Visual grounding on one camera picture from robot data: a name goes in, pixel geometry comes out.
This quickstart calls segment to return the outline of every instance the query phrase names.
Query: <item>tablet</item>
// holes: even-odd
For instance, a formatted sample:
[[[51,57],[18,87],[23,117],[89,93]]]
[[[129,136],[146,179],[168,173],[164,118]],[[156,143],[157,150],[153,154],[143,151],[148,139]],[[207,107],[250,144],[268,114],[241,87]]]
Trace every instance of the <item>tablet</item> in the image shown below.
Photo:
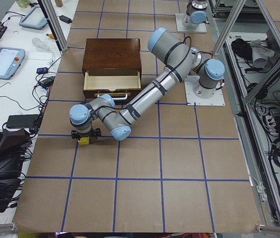
[[[41,30],[47,24],[47,20],[39,6],[31,8],[30,12],[21,18],[19,25],[27,28]]]
[[[0,47],[0,79],[10,79],[21,65],[25,50]]]

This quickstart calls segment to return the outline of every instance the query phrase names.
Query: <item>yellow object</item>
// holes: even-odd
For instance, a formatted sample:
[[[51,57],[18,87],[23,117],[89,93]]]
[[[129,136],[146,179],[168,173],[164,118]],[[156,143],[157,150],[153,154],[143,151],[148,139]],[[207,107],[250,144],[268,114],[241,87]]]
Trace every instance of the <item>yellow object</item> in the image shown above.
[[[82,137],[78,140],[80,145],[89,145],[89,137]]]
[[[53,34],[46,34],[48,37],[50,37],[51,39],[55,39],[54,35]]]

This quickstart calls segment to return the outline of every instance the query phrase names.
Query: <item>yellow block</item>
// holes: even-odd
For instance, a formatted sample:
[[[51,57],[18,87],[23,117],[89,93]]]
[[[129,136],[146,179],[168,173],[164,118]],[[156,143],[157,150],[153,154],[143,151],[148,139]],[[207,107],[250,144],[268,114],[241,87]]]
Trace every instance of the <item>yellow block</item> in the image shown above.
[[[80,145],[89,145],[89,137],[82,137],[78,140]]]

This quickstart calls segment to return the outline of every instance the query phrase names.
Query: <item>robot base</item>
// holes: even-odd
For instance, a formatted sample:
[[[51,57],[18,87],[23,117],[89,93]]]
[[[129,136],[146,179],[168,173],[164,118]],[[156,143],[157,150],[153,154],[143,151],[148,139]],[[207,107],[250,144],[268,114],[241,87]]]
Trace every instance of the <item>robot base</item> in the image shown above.
[[[222,90],[217,90],[213,97],[209,99],[202,99],[193,92],[194,83],[199,80],[199,76],[187,76],[184,81],[185,84],[185,92],[186,92],[186,100],[187,105],[193,106],[225,106],[224,96]]]
[[[176,13],[175,18],[176,18],[176,27],[177,27],[177,32],[182,32],[182,33],[195,33],[195,34],[206,34],[207,29],[206,25],[204,23],[199,24],[197,27],[186,27],[183,25],[183,18],[185,17],[186,13]]]

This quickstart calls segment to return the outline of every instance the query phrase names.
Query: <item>green object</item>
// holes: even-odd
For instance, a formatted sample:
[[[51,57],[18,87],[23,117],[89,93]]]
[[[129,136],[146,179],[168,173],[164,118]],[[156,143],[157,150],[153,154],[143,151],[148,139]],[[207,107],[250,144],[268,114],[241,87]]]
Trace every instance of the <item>green object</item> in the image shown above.
[[[27,8],[30,5],[29,0],[15,0],[15,1],[21,8]]]

